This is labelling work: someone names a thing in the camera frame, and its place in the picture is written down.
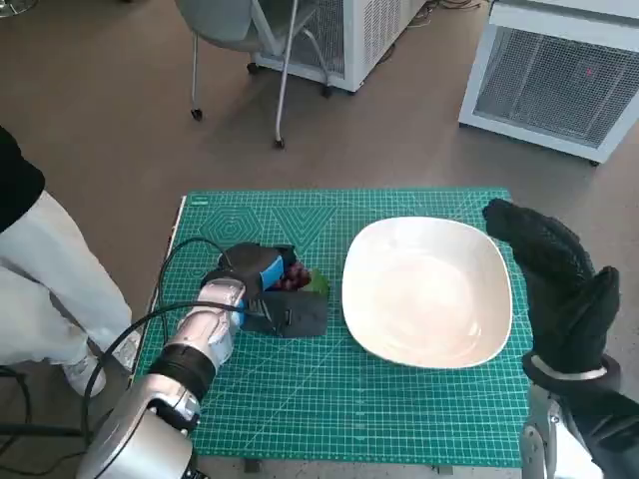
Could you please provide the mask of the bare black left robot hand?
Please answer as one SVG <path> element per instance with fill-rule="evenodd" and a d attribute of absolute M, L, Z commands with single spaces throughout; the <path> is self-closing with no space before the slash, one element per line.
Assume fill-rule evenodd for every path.
<path fill-rule="evenodd" d="M 217 267 L 205 275 L 201 286 L 219 278 L 230 278 L 244 285 L 244 300 L 253 299 L 274 286 L 296 261 L 292 244 L 264 246 L 241 242 L 225 251 Z"/>

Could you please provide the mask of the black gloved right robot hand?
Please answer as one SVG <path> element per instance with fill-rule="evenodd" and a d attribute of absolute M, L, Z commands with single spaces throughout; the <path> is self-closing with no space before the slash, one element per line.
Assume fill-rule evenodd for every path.
<path fill-rule="evenodd" d="M 579 236 L 554 217 L 502 199 L 482 213 L 524 275 L 534 354 L 558 373 L 601 369 L 620 305 L 618 269 L 596 270 Z"/>

